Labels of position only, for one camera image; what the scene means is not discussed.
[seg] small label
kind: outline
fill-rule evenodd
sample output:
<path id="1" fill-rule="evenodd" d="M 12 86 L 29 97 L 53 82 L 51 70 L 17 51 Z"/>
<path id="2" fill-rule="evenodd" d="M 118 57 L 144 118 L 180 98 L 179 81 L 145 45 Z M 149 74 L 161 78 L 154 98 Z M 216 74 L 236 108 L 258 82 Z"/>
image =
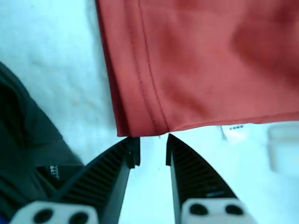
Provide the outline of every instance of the small label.
<path id="1" fill-rule="evenodd" d="M 247 124 L 241 125 L 223 125 L 222 130 L 230 144 L 237 144 L 248 138 L 249 129 Z"/>

